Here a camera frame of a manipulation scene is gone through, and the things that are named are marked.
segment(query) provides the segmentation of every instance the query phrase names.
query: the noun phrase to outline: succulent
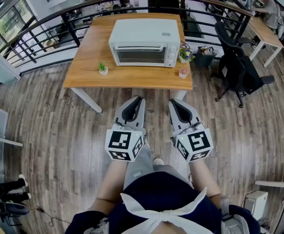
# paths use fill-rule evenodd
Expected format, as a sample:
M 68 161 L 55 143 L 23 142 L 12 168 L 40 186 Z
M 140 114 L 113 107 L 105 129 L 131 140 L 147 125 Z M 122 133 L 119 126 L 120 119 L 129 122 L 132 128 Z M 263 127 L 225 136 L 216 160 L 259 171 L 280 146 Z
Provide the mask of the succulent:
M 101 61 L 100 61 L 100 63 L 99 63 L 99 69 L 100 69 L 101 71 L 105 71 L 105 65 L 104 65 L 103 62 L 101 62 Z

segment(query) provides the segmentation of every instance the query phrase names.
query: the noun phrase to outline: white bow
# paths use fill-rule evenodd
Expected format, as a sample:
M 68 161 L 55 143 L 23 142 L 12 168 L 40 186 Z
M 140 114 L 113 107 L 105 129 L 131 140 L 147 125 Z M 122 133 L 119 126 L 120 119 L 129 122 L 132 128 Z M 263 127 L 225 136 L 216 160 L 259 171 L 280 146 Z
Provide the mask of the white bow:
M 176 210 L 168 210 L 163 212 L 156 212 L 152 210 L 145 210 L 142 205 L 137 202 L 133 197 L 127 194 L 121 194 L 122 200 L 127 208 L 127 210 L 136 216 L 140 216 L 146 218 L 147 220 L 138 224 L 125 232 L 123 234 L 149 234 L 151 233 L 160 222 L 170 222 L 178 227 L 181 227 L 188 234 L 212 234 L 212 232 L 205 227 L 190 221 L 188 219 L 179 217 L 182 215 L 189 214 L 195 210 L 198 204 L 204 199 L 206 196 L 207 188 L 196 197 L 194 201 L 183 206 L 182 208 Z

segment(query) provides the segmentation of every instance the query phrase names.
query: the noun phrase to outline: small cup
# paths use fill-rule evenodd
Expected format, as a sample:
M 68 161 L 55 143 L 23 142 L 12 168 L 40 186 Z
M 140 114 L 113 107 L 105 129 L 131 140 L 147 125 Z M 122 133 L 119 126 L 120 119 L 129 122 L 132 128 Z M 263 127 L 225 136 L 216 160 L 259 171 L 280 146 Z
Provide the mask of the small cup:
M 185 79 L 186 76 L 188 75 L 188 73 L 189 73 L 189 70 L 187 68 L 182 68 L 179 71 L 179 77 L 182 78 L 182 79 Z

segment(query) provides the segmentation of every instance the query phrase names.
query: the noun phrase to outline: oven door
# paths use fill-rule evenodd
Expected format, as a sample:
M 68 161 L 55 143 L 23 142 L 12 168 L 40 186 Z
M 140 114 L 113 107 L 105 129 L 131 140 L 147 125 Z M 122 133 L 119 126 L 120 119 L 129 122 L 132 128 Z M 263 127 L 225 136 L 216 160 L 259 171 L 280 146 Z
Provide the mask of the oven door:
M 114 51 L 119 66 L 165 66 L 167 43 L 120 43 Z

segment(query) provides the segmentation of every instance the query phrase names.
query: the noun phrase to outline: trash bin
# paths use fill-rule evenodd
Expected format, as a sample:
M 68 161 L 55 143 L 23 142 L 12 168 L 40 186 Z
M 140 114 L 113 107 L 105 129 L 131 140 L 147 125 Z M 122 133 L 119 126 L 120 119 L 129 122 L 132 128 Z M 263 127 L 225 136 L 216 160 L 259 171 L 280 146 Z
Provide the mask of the trash bin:
M 196 57 L 195 57 L 195 63 L 196 63 L 196 66 L 199 67 L 199 68 L 208 68 L 217 54 L 215 54 L 215 55 L 204 55 L 201 52 L 202 48 L 206 48 L 206 47 L 202 47 L 202 46 L 198 47 Z M 211 52 L 215 51 L 213 47 L 208 47 L 208 48 L 211 50 Z

